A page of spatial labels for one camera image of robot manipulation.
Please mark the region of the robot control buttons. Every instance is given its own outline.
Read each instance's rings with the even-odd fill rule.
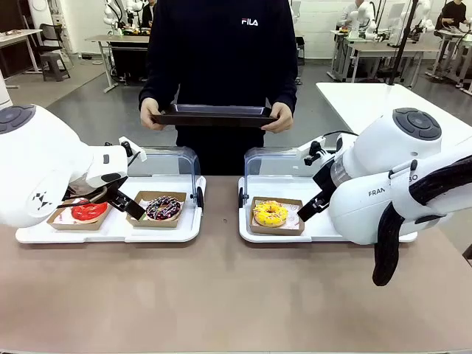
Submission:
[[[34,117],[36,107],[33,105],[4,108],[0,111],[0,134],[6,134],[22,127]]]
[[[419,140],[436,140],[442,131],[429,114],[416,108],[398,108],[393,111],[395,124],[405,133]]]

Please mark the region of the white tray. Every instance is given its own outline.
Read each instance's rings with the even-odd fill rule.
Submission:
[[[239,233],[244,240],[254,243],[295,243],[295,242],[349,242],[334,229],[325,210],[316,214],[305,223],[305,230],[300,236],[279,236],[255,234],[249,228],[253,197],[275,197],[299,199],[306,204],[320,192],[319,187],[309,177],[293,176],[249,176],[249,200],[239,209]],[[244,178],[240,178],[237,189],[244,189]],[[400,237],[400,242],[416,240],[417,232]]]
[[[187,242],[200,232],[202,210],[190,198],[190,175],[130,177],[119,189],[130,198],[135,198],[140,190],[186,192],[187,199],[182,209],[178,225],[174,229],[133,227],[126,221],[126,213],[115,208],[110,211],[98,231],[61,231],[46,221],[16,232],[16,240],[21,243],[84,243],[84,242]],[[196,187],[205,193],[207,181],[198,177]]]

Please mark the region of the yellow donut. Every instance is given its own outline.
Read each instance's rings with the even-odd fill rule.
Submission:
[[[287,221],[288,210],[276,201],[263,201],[254,208],[254,219],[267,227],[278,227]]]

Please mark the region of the cardboard box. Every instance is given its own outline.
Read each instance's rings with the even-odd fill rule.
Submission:
[[[177,215],[177,218],[171,221],[166,220],[145,220],[146,214],[144,214],[141,220],[136,220],[132,218],[130,215],[127,216],[128,222],[135,226],[135,227],[177,227],[178,220],[180,219],[180,215],[182,214],[182,210],[185,207],[185,199],[187,198],[187,194],[184,192],[154,192],[154,191],[141,191],[135,197],[134,201],[137,202],[141,207],[146,209],[146,206],[150,201],[153,201],[159,197],[174,197],[177,198],[178,201],[182,203],[180,213]]]
[[[78,203],[80,199],[76,200],[70,200],[70,201],[65,201],[63,205],[67,204],[72,204],[72,203]],[[48,219],[47,223],[54,227],[56,230],[72,230],[72,231],[98,231],[100,230],[100,227],[103,224],[103,221],[105,221],[108,213],[111,211],[113,207],[109,204],[106,212],[101,214],[101,216],[98,218],[97,221],[94,223],[54,223],[54,220],[56,219],[59,214],[62,214],[63,212],[70,212],[71,208],[65,208],[65,209],[57,209],[54,214],[51,215],[51,217]]]
[[[296,229],[288,228],[287,223],[279,227],[267,227],[262,226],[256,222],[254,219],[254,208],[256,207],[256,201],[277,201],[281,204],[290,204],[291,206],[296,207],[296,209],[288,208],[288,221],[291,216],[298,219],[291,221],[290,224],[295,223],[298,227]],[[305,223],[299,216],[296,214],[300,208],[303,207],[302,201],[296,199],[285,199],[285,198],[268,198],[268,197],[253,197],[251,203],[251,217],[249,218],[249,227],[252,232],[257,234],[269,234],[269,235],[280,235],[280,236],[300,236],[302,232],[305,230]]]

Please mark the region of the person's right hand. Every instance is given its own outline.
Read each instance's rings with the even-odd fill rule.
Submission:
[[[153,131],[161,131],[165,125],[153,121],[152,116],[160,116],[159,104],[153,98],[145,98],[141,104],[141,125]]]

